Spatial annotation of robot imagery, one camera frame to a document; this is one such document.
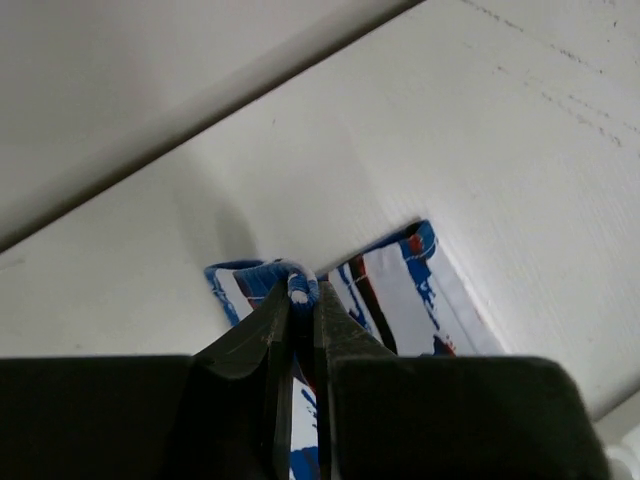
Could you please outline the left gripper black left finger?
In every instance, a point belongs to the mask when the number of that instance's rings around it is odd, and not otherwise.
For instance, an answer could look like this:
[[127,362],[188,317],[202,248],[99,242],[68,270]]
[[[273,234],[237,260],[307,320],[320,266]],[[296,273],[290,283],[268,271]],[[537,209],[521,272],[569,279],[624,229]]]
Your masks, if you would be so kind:
[[293,348],[286,287],[195,356],[192,468],[200,478],[287,479]]

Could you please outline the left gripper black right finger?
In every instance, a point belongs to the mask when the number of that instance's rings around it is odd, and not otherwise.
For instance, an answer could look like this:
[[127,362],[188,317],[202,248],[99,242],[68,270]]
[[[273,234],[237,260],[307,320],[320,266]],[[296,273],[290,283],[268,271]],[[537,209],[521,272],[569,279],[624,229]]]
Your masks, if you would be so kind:
[[396,356],[346,312],[329,283],[319,287],[314,368],[321,477],[391,479]]

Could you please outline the blue white red patterned trousers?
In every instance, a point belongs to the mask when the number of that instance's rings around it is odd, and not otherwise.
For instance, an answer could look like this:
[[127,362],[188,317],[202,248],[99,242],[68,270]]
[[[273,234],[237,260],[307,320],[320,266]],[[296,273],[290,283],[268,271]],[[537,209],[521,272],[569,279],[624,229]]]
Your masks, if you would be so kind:
[[[284,260],[220,263],[204,271],[231,325],[256,309],[274,284],[294,278],[294,292],[312,300],[296,265]],[[431,224],[419,221],[319,276],[349,316],[402,355],[495,355],[501,348],[480,319]]]

